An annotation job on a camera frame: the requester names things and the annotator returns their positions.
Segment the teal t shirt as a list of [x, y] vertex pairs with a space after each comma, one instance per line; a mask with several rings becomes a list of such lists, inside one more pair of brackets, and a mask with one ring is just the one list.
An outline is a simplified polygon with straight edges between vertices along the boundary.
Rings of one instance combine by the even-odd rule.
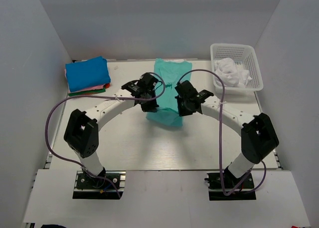
[[186, 80], [190, 80], [192, 64], [187, 61], [173, 62], [164, 61], [157, 58], [154, 64], [154, 72], [158, 74], [165, 83], [164, 94], [157, 98], [158, 111], [156, 113], [148, 113], [146, 118], [150, 121], [170, 126], [181, 127], [183, 125], [183, 118], [179, 116], [177, 101], [177, 91], [175, 87], [179, 79], [185, 74]]

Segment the white t shirt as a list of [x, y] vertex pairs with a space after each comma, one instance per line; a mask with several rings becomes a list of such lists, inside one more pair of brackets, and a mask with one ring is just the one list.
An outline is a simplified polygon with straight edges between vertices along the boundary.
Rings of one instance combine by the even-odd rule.
[[214, 61], [214, 69], [225, 87], [244, 88], [252, 81], [249, 71], [239, 69], [232, 58]]

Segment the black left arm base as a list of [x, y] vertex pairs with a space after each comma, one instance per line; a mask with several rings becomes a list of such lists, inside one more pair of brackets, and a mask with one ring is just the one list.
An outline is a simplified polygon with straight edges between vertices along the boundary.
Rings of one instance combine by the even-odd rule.
[[119, 200], [124, 192], [126, 172], [109, 171], [106, 178], [118, 189], [120, 196], [110, 182], [96, 180], [82, 171], [78, 171], [75, 179], [72, 199], [75, 200]]

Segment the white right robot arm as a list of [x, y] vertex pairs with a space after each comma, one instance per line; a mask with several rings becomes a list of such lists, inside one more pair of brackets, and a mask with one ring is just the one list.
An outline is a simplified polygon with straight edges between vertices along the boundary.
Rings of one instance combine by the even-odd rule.
[[225, 169], [228, 186], [239, 186], [243, 175], [278, 147], [279, 139], [270, 117], [265, 113], [251, 115], [235, 109], [221, 102], [212, 92], [198, 92], [188, 80], [178, 83], [175, 89], [180, 116], [198, 112], [222, 122], [240, 135], [241, 153]]

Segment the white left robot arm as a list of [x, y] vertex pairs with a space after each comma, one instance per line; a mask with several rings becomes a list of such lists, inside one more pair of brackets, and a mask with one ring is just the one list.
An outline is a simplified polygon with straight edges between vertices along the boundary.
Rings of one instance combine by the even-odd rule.
[[69, 118], [64, 140], [78, 156], [88, 182], [96, 188], [105, 183], [105, 169], [96, 152], [100, 130], [124, 111], [140, 105], [143, 112], [157, 112], [156, 84], [159, 79], [153, 72], [139, 80], [124, 84], [112, 97], [86, 111], [74, 110]]

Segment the green folded t shirt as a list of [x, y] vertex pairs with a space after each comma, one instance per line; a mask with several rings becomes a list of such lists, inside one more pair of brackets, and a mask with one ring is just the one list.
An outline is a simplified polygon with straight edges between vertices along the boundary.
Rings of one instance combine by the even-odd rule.
[[99, 93], [103, 93], [105, 92], [105, 88], [102, 89], [96, 89], [96, 90], [86, 90], [86, 91], [80, 91], [80, 92], [73, 92], [73, 93], [69, 93], [68, 96], [78, 96], [78, 95], [95, 95], [95, 94], [99, 94]]

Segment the white plastic basket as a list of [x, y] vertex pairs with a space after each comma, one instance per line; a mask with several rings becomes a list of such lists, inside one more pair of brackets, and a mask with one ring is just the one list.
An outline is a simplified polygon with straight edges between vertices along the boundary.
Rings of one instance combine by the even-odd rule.
[[213, 77], [215, 91], [219, 94], [225, 89], [226, 94], [244, 95], [248, 92], [260, 91], [264, 88], [258, 59], [253, 47], [242, 44], [215, 43], [210, 46], [212, 71], [215, 73], [214, 61], [224, 58], [232, 58], [239, 69], [248, 70], [252, 81], [244, 87], [225, 87], [221, 78]]

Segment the blue folded t shirt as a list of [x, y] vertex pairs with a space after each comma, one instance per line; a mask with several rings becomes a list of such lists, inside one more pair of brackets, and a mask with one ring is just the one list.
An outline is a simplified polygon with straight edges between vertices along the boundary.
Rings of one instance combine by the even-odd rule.
[[107, 60], [95, 57], [65, 65], [65, 77], [70, 92], [105, 85], [111, 82]]

